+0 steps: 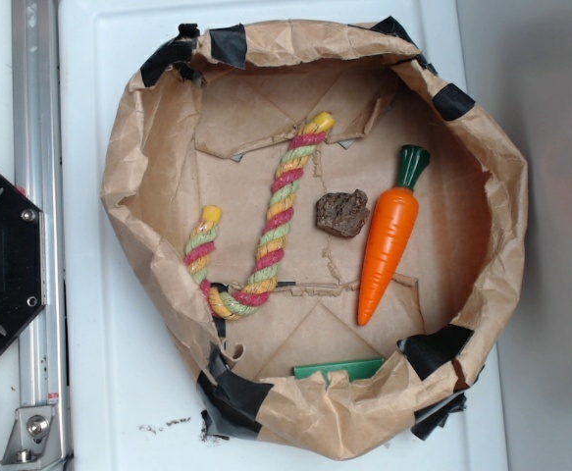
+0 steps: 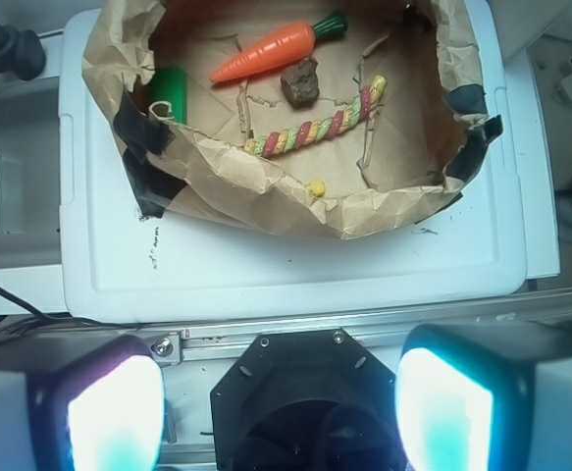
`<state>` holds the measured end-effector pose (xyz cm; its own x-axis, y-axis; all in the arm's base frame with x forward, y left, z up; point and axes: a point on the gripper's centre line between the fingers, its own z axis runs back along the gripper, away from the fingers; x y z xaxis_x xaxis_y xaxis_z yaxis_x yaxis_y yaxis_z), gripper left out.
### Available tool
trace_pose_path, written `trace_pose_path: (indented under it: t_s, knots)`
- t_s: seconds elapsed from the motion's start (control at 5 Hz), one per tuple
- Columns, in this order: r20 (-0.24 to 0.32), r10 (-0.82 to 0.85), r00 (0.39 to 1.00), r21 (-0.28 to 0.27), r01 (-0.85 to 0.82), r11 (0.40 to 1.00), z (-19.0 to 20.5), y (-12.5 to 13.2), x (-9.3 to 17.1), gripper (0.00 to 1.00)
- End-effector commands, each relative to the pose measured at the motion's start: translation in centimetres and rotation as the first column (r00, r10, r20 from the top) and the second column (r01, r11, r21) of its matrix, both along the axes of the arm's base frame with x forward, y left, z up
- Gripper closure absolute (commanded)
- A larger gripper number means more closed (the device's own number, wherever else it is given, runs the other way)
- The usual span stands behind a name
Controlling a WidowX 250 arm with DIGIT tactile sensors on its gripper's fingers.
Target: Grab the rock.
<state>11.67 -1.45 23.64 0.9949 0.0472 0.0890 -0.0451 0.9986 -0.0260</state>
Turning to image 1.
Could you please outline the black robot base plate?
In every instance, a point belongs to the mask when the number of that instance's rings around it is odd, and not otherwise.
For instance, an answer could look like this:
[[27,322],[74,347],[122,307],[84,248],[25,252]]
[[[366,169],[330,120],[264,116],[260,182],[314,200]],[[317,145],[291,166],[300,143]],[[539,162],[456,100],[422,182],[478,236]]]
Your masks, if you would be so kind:
[[45,305],[43,213],[0,174],[0,356]]

